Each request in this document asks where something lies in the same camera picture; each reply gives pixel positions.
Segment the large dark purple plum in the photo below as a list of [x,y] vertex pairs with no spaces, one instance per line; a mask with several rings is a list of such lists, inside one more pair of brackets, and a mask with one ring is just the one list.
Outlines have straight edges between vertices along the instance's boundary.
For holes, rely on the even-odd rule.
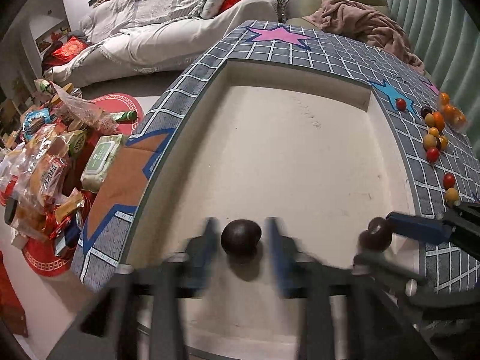
[[235,219],[229,222],[220,235],[220,244],[228,256],[250,260],[256,256],[262,237],[260,225],[250,219]]

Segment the red cherry tomato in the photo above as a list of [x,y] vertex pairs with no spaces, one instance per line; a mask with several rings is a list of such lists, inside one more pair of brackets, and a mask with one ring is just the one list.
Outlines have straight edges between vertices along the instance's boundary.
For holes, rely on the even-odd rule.
[[445,173],[442,179],[442,185],[446,190],[454,188],[456,185],[456,178],[454,174],[450,172]]
[[426,160],[430,164],[434,164],[438,161],[440,155],[440,151],[436,147],[430,147],[425,154]]
[[405,111],[407,109],[407,103],[406,101],[401,98],[401,97],[398,97],[396,100],[395,100],[395,107],[398,111]]

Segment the yellow cherry tomato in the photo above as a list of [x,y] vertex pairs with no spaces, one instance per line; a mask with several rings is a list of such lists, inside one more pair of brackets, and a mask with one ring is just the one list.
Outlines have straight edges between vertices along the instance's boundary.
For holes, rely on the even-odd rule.
[[439,137],[439,131],[436,127],[430,127],[428,133],[432,136]]
[[445,135],[440,135],[439,136],[439,141],[440,141],[440,150],[444,151],[448,147],[448,139]]

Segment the brown kiwi-like fruit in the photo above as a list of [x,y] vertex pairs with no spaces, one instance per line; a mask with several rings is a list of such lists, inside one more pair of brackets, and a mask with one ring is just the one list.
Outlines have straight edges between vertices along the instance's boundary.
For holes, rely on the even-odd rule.
[[431,134],[426,134],[422,140],[423,147],[425,150],[436,148],[438,144],[437,137]]

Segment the white tray with dark rim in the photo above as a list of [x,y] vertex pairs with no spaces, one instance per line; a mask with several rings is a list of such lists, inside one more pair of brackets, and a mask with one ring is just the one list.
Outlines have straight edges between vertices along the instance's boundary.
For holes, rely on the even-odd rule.
[[[398,142],[371,88],[273,63],[228,61],[173,137],[134,216],[124,258],[159,264],[207,218],[262,228],[275,217],[301,250],[349,268],[368,222],[412,214]],[[192,358],[293,359],[298,300],[280,297],[264,232],[251,262],[223,250],[207,288],[180,303]]]

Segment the right mandarin in bowl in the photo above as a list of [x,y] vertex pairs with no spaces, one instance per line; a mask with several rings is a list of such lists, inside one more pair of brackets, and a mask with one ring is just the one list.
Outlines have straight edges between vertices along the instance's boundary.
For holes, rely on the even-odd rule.
[[465,126],[466,118],[461,111],[456,112],[453,124],[456,129],[462,129]]

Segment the mandarin in bowl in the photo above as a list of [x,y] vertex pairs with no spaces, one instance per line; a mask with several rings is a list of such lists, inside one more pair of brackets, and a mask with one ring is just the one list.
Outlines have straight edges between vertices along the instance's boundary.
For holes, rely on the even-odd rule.
[[456,112],[453,124],[456,129],[462,129],[465,126],[466,118],[461,111]]
[[443,107],[445,105],[448,105],[450,103],[450,97],[447,93],[441,92],[439,94],[439,104]]
[[441,107],[441,113],[446,123],[450,124],[455,117],[456,109],[451,104]]

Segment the large orange mandarin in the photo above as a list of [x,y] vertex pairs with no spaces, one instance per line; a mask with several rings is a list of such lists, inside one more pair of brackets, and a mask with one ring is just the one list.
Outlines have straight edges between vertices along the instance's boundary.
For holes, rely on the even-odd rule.
[[434,121],[434,127],[436,127],[439,132],[442,132],[445,128],[445,120],[443,118],[443,115],[439,111],[435,111],[432,113],[432,116]]

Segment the brown longan beside orange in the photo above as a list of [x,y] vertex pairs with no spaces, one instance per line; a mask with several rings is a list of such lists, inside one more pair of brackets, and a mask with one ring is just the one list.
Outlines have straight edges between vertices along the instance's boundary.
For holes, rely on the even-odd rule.
[[424,121],[429,128],[434,128],[436,126],[434,116],[431,113],[425,115]]

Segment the front mandarin in bowl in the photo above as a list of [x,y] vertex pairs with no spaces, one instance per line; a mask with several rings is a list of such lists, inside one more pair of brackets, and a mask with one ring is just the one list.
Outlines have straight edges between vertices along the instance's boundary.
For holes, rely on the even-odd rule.
[[446,123],[450,124],[455,117],[456,109],[451,104],[441,107],[441,113]]

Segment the top mandarin in bowl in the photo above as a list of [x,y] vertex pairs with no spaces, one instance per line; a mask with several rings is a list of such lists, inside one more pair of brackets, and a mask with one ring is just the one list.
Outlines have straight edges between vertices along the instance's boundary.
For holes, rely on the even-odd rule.
[[448,105],[450,103],[450,97],[447,93],[441,92],[439,94],[439,104],[443,107],[445,105]]

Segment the green bottle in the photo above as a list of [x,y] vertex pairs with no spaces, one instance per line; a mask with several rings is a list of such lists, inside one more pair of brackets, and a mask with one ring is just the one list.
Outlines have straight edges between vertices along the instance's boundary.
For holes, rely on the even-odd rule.
[[112,119],[117,123],[135,122],[138,119],[137,111],[120,111],[111,113]]

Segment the red round rug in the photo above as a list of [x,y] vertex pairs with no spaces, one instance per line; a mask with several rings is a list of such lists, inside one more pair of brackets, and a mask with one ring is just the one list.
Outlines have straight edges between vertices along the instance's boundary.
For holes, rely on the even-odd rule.
[[[91,101],[103,108],[104,111],[111,113],[122,113],[126,111],[137,112],[137,118],[133,121],[124,120],[119,122],[118,133],[129,135],[143,119],[143,109],[135,97],[128,94],[106,94],[97,97]],[[86,132],[84,145],[79,154],[71,164],[71,168],[66,175],[66,181],[62,193],[71,193],[77,191],[80,186],[80,173],[86,167],[89,156],[92,155],[95,145],[101,137],[101,134],[87,127],[83,129]],[[72,261],[73,247],[68,247],[65,252],[61,252],[62,257],[54,256],[54,242],[42,242],[32,239],[28,241],[23,248],[23,254],[27,264],[38,274],[44,277],[55,277],[66,272]]]

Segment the pink blanket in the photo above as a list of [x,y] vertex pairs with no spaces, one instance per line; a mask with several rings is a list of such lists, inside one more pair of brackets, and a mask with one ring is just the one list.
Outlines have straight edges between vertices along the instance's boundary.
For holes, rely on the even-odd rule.
[[342,35],[394,55],[421,75],[423,61],[411,51],[403,28],[379,10],[352,0],[322,0],[304,20],[326,33]]

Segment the red cushion sofa end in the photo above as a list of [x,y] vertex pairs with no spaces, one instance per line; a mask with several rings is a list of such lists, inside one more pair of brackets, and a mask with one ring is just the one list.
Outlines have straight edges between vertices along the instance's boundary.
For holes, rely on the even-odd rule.
[[55,41],[44,53],[41,61],[43,72],[50,68],[63,66],[69,63],[80,52],[89,47],[89,44],[79,38],[72,36],[66,42]]

